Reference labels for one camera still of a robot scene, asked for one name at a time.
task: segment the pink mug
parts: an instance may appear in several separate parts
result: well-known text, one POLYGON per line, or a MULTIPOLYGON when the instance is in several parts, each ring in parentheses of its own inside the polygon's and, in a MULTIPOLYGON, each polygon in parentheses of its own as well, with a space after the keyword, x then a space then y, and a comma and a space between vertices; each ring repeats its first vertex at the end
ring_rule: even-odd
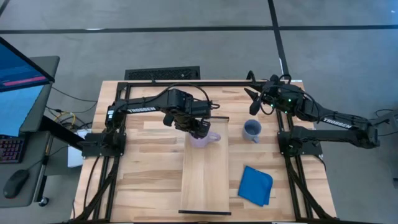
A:
POLYGON ((190 135, 190 141, 191 141, 191 146, 193 147, 206 147, 207 144, 210 142, 215 142, 219 141, 221 139, 221 136, 219 134, 216 134, 214 132, 209 131, 206 137, 201 138, 201 139, 195 139, 190 135))

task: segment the ceramic mug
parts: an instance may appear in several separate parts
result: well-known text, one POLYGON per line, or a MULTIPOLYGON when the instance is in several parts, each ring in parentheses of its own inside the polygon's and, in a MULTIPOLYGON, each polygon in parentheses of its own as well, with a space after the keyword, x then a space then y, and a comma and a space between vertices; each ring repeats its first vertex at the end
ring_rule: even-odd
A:
POLYGON ((251 140, 254 141, 254 143, 258 143, 260 132, 261 124, 256 120, 247 120, 243 125, 242 135, 246 140, 251 140))
POLYGON ((208 132, 206 137, 199 139, 195 139, 194 137, 192 137, 192 135, 190 135, 191 146, 193 147, 206 147, 207 144, 219 140, 221 140, 221 136, 211 131, 208 132))

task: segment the gray mug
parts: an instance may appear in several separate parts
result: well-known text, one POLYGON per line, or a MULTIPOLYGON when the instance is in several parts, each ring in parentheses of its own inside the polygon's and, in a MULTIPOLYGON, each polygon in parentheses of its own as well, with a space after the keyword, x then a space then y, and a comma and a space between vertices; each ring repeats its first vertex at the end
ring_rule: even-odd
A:
POLYGON ((254 143, 258 143, 260 133, 261 133, 260 122, 250 119, 244 123, 242 131, 244 139, 254 141, 254 143))

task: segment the caster wheel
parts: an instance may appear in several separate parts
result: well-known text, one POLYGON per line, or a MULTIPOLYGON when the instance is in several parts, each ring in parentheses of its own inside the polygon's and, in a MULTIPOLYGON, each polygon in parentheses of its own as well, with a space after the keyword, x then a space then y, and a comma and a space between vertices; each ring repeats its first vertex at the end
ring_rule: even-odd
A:
POLYGON ((42 200, 39 202, 39 206, 44 207, 49 203, 49 201, 50 201, 49 198, 43 197, 42 200))

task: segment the wooden board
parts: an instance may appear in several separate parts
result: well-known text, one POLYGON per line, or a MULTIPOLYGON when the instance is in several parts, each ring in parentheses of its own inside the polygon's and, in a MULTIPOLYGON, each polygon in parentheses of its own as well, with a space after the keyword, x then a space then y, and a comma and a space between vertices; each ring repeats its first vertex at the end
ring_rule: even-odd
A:
POLYGON ((210 119, 210 131, 221 136, 204 148, 193 147, 185 134, 181 210, 229 212, 228 120, 210 119))
MULTIPOLYGON (((93 120, 93 131, 104 128, 106 110, 114 101, 116 81, 105 81, 99 93, 98 105, 93 120)), ((303 88, 303 83, 292 82, 303 88)), ((255 221, 293 221, 295 220, 284 158, 279 154, 276 133, 276 115, 256 116, 249 114, 252 103, 244 86, 203 87, 211 100, 221 105, 213 110, 212 116, 229 116, 228 123, 228 172, 229 208, 231 216, 180 214, 182 169, 185 133, 174 127, 164 126, 161 112, 132 114, 127 116, 127 144, 121 158, 118 181, 113 203, 112 222, 255 222, 255 221), (256 119, 262 124, 260 143, 254 144, 241 137, 241 128, 247 119, 256 119), (245 165, 272 176, 274 184, 268 206, 258 207, 238 197, 238 187, 245 165)), ((131 98, 154 96, 165 87, 134 87, 131 98)), ((195 98, 205 99, 203 93, 193 87, 178 87, 191 93, 195 98)), ((313 128, 313 124, 294 118, 295 125, 313 128)), ((83 210, 83 199, 88 176, 95 158, 86 159, 80 175, 75 197, 76 215, 83 210)), ((313 156, 302 156, 307 186, 318 203, 330 215, 335 215, 325 170, 322 163, 313 156)), ((93 173, 87 201, 97 191, 101 174, 102 158, 93 173)), ((305 207, 300 190, 297 189, 301 214, 305 207)), ((100 217, 104 217, 105 193, 100 217)))

